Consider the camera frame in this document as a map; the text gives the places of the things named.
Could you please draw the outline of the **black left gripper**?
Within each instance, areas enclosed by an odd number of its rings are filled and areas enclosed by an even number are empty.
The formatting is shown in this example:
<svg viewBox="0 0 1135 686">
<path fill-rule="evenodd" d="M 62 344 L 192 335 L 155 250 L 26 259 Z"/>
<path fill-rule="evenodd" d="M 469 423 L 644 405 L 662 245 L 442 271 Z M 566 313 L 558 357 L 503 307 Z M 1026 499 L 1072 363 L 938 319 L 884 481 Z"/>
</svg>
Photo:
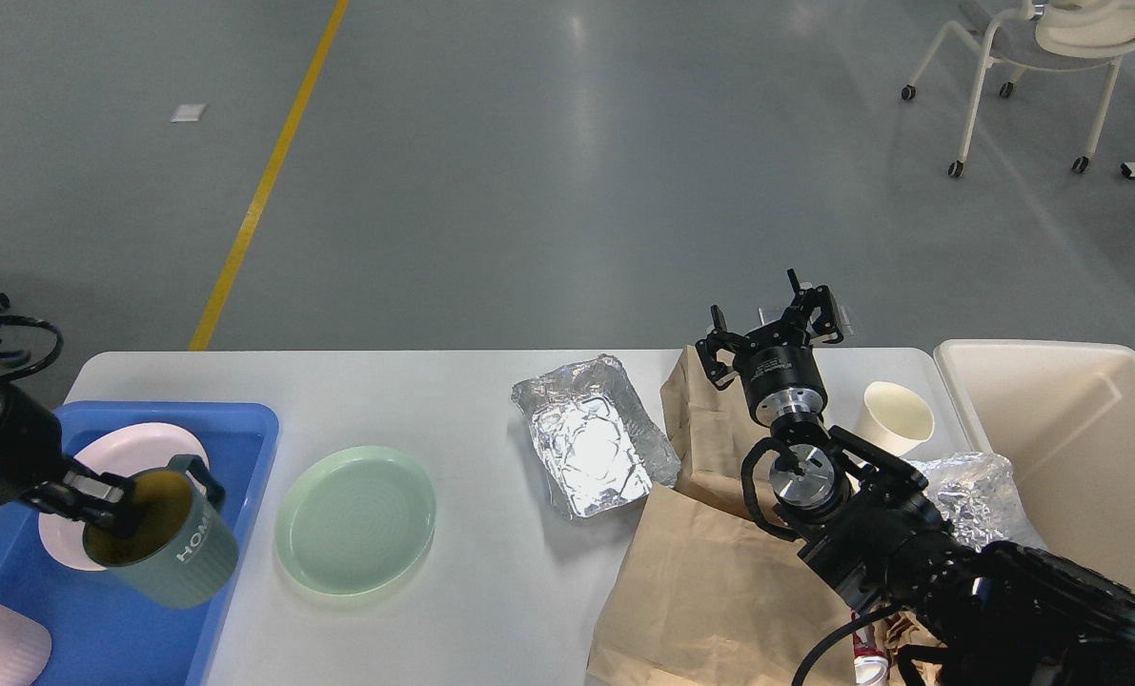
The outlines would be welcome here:
<svg viewBox="0 0 1135 686">
<path fill-rule="evenodd" d="M 0 380 L 0 505 L 18 502 L 126 538 L 143 524 L 132 505 L 134 478 L 96 472 L 62 453 L 60 421 L 10 382 Z M 50 482 L 68 488 L 37 488 Z"/>
</svg>

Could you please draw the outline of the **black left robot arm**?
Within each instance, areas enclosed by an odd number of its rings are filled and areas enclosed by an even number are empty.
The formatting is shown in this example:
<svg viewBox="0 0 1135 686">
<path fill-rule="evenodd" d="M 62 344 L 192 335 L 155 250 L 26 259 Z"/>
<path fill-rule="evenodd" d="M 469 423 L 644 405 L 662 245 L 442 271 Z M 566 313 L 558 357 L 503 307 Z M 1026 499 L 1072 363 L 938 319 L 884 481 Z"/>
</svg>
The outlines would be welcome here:
<svg viewBox="0 0 1135 686">
<path fill-rule="evenodd" d="M 0 507 L 19 502 L 115 537 L 134 535 L 143 520 L 140 509 L 132 504 L 134 479 L 94 472 L 66 454 L 60 420 L 15 386 L 15 379 L 53 363 L 62 351 L 61 332 L 45 320 L 9 313 L 0 313 L 2 327 L 49 331 L 54 335 L 54 346 L 39 363 L 0 376 Z"/>
</svg>

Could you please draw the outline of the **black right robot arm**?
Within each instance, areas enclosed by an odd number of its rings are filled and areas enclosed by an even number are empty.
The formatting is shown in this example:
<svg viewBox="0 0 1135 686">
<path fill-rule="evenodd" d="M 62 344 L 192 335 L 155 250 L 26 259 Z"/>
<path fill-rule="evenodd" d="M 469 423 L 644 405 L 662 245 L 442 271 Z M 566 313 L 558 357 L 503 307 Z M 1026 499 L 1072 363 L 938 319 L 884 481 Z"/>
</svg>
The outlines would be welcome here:
<svg viewBox="0 0 1135 686">
<path fill-rule="evenodd" d="M 841 639 L 911 612 L 936 646 L 899 649 L 897 669 L 920 685 L 1135 685 L 1135 594 L 1041 547 L 955 537 L 925 495 L 927 478 L 898 455 L 823 424 L 829 395 L 814 342 L 844 338 L 836 296 L 787 273 L 793 299 L 758 329 L 728 329 L 720 307 L 695 343 L 711 385 L 738 380 L 766 434 L 739 465 L 745 509 L 760 530 L 799 544 L 812 574 L 854 619 L 802 656 L 802 685 Z"/>
</svg>

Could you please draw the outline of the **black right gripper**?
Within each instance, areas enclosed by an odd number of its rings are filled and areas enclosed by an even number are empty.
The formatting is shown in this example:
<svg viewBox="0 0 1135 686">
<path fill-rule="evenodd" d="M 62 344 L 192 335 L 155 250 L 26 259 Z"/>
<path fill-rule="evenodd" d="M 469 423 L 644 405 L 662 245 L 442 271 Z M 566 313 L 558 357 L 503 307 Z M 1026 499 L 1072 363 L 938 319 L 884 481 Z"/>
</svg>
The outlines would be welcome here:
<svg viewBox="0 0 1135 686">
<path fill-rule="evenodd" d="M 788 416 L 796 416 L 798 421 L 819 423 L 829 395 L 810 348 L 836 346 L 854 332 L 844 308 L 827 285 L 808 285 L 794 269 L 788 269 L 787 277 L 792 300 L 777 320 L 756 331 L 756 338 L 772 348 L 749 352 L 751 340 L 728 329 L 717 304 L 708 310 L 711 332 L 695 343 L 711 386 L 724 391 L 739 377 L 747 409 L 763 427 L 781 423 Z M 733 363 L 723 363 L 720 352 L 731 353 Z"/>
</svg>

